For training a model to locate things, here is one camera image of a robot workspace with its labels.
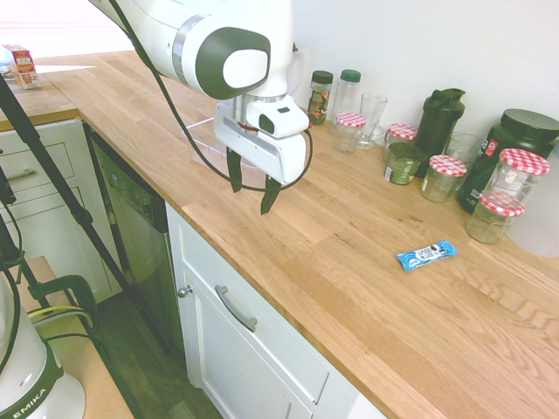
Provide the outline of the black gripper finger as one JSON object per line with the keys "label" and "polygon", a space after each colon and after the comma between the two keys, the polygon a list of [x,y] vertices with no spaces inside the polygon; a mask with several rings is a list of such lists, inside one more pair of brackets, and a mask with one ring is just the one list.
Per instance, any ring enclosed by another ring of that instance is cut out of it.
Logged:
{"label": "black gripper finger", "polygon": [[226,160],[231,188],[234,193],[237,193],[242,189],[243,186],[241,156],[231,148],[227,148]]}
{"label": "black gripper finger", "polygon": [[281,191],[281,187],[282,185],[280,182],[269,175],[266,177],[265,192],[260,204],[261,215],[267,214],[271,210]]}

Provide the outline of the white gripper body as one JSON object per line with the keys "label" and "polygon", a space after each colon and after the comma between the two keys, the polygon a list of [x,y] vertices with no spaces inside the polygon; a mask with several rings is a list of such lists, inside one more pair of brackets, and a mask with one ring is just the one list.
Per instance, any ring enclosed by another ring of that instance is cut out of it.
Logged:
{"label": "white gripper body", "polygon": [[294,182],[305,167],[307,145],[302,134],[276,139],[259,130],[246,132],[231,116],[230,102],[217,103],[217,139],[281,184]]}

